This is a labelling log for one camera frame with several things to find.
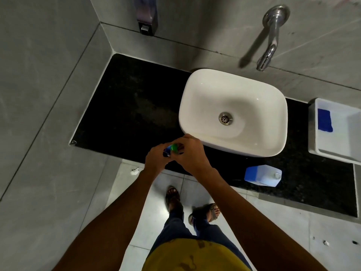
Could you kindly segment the person's right forearm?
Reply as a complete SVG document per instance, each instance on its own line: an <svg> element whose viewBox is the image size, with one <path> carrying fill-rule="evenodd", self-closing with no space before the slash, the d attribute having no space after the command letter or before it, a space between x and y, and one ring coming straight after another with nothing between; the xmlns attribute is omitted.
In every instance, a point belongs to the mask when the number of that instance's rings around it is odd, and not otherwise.
<svg viewBox="0 0 361 271"><path fill-rule="evenodd" d="M190 171L207 190L257 271L327 271L308 251L240 196L212 167Z"/></svg>

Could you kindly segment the person's sandal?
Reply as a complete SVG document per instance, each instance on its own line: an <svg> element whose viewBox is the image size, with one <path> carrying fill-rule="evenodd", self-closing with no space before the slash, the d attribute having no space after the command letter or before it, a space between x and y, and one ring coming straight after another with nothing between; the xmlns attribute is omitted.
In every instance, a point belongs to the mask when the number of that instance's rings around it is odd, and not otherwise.
<svg viewBox="0 0 361 271"><path fill-rule="evenodd" d="M165 195L165 205L169 213L173 210L183 208L180 202L180 194L178 190L172 185L169 185L167 187Z"/></svg>
<svg viewBox="0 0 361 271"><path fill-rule="evenodd" d="M193 212L188 217L188 223L194 227L196 218L205 219L209 223L216 220L220 214L221 211L217 204L211 203L202 207L194 208Z"/></svg>

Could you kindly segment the blue bottle with green cap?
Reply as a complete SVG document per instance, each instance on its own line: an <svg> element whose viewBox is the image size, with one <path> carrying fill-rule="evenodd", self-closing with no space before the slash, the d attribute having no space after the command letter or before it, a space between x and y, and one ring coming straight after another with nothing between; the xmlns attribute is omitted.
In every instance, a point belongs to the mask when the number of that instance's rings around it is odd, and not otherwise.
<svg viewBox="0 0 361 271"><path fill-rule="evenodd" d="M174 154L184 154L184 146L182 144L172 144L167 146L164 150L163 150L163 157L167 158L170 157L172 152Z"/></svg>

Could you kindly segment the wall soap dispenser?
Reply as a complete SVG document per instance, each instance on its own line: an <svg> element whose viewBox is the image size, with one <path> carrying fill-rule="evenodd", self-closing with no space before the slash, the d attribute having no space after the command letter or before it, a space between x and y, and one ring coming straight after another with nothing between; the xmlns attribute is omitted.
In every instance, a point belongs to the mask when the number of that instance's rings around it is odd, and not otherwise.
<svg viewBox="0 0 361 271"><path fill-rule="evenodd" d="M158 27L157 0L133 0L142 35L154 36Z"/></svg>

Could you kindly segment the white rectangular tray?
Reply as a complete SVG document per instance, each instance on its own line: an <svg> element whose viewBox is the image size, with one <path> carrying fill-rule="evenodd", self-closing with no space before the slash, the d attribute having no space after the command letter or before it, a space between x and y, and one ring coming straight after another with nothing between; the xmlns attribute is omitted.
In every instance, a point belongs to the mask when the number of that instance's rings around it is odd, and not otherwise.
<svg viewBox="0 0 361 271"><path fill-rule="evenodd" d="M318 108L331 112L333 132L318 130ZM308 151L325 158L361 165L361 109L315 98L309 106Z"/></svg>

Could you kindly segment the white bottle with blue label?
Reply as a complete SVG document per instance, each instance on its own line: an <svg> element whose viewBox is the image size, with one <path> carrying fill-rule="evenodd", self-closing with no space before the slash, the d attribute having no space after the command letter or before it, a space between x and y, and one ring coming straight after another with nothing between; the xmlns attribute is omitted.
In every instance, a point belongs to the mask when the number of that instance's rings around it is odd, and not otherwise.
<svg viewBox="0 0 361 271"><path fill-rule="evenodd" d="M258 186L276 187L281 181L282 171L269 165L246 168L244 180Z"/></svg>

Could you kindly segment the person's right hand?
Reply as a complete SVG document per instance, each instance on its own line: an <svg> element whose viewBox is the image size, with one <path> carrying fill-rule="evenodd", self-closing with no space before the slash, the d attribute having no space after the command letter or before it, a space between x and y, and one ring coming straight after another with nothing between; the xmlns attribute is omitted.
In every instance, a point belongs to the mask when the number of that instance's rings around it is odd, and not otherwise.
<svg viewBox="0 0 361 271"><path fill-rule="evenodd" d="M185 134L170 144L177 145L178 152L171 152L171 158L180 164L185 171L194 177L203 175L213 168L205 154L201 140Z"/></svg>

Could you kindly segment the person's left sandal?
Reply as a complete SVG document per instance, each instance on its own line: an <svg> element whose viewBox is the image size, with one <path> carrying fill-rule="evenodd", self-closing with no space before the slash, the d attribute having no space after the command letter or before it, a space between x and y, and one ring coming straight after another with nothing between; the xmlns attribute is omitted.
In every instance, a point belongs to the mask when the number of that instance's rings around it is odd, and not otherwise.
<svg viewBox="0 0 361 271"><path fill-rule="evenodd" d="M167 187L165 195L165 205L169 213L173 210L183 208L180 202L180 194L178 190L172 185L169 185Z"/></svg>

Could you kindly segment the person's left hand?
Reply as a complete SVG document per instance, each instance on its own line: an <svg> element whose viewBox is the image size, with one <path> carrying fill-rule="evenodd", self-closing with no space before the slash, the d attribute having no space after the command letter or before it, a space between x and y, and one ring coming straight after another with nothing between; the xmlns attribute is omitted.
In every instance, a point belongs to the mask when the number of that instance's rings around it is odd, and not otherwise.
<svg viewBox="0 0 361 271"><path fill-rule="evenodd" d="M157 177L165 169L165 166L173 161L171 157L163 156L164 150L170 145L172 145L172 142L152 147L146 156L144 170Z"/></svg>

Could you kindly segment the metal sink drain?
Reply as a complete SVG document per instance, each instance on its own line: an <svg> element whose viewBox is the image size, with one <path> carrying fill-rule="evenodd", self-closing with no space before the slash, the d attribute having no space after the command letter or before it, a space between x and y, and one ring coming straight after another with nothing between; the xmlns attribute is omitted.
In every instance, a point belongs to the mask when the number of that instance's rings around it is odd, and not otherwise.
<svg viewBox="0 0 361 271"><path fill-rule="evenodd" d="M224 126L229 126L233 123L233 116L228 112L222 112L219 114L219 122Z"/></svg>

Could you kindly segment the person's left forearm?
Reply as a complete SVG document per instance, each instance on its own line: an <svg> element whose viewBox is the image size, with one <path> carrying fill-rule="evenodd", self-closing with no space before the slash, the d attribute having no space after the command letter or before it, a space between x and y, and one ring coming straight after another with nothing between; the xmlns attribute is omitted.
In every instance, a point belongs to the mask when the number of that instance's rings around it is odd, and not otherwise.
<svg viewBox="0 0 361 271"><path fill-rule="evenodd" d="M163 168L144 168L138 178L70 244L52 271L119 271L147 195Z"/></svg>

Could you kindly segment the person's right sandal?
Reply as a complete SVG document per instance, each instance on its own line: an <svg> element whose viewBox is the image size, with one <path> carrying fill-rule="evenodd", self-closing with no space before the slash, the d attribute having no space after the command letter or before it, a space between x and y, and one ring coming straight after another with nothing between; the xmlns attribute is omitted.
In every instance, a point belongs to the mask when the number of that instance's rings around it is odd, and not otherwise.
<svg viewBox="0 0 361 271"><path fill-rule="evenodd" d="M217 204L211 203L202 207L194 208L193 212L188 217L188 223L194 227L196 218L205 219L209 223L216 220L220 214L221 211Z"/></svg>

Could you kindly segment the person's yellow shirt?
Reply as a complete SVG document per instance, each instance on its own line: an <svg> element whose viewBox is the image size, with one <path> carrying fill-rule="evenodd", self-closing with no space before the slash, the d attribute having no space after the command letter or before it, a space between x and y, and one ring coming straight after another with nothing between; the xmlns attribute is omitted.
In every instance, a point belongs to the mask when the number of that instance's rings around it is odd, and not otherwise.
<svg viewBox="0 0 361 271"><path fill-rule="evenodd" d="M196 239L177 238L158 246L142 271L251 271L230 249Z"/></svg>

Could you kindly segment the blue cloth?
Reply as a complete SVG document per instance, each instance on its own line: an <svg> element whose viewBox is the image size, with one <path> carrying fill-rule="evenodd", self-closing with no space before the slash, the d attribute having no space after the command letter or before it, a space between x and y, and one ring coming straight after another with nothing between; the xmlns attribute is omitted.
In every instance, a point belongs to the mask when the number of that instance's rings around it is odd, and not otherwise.
<svg viewBox="0 0 361 271"><path fill-rule="evenodd" d="M317 109L318 130L323 132L333 132L331 112L326 109Z"/></svg>

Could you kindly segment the white ceramic wash basin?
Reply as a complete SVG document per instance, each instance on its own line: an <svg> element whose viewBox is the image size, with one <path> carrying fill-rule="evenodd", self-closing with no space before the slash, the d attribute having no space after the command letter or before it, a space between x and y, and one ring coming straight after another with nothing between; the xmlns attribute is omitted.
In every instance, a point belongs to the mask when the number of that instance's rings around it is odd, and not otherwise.
<svg viewBox="0 0 361 271"><path fill-rule="evenodd" d="M232 114L231 125L219 122L222 112ZM287 141L287 101L279 89L213 69L199 69L190 75L178 118L185 134L233 154L273 157Z"/></svg>

